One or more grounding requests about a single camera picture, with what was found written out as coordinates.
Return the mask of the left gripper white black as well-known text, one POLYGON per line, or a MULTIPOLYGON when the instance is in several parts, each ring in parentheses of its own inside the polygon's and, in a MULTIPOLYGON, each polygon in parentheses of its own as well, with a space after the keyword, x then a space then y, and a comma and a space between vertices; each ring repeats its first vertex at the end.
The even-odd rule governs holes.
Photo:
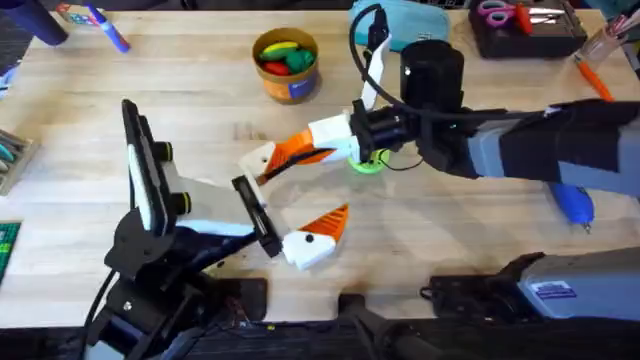
POLYGON ((104 263, 126 279, 199 272, 258 243, 305 270, 331 255, 347 225, 347 203, 283 238, 266 211, 258 177, 276 149, 268 142, 239 160, 229 187, 180 175, 168 143, 127 145, 133 208, 119 221, 104 263))

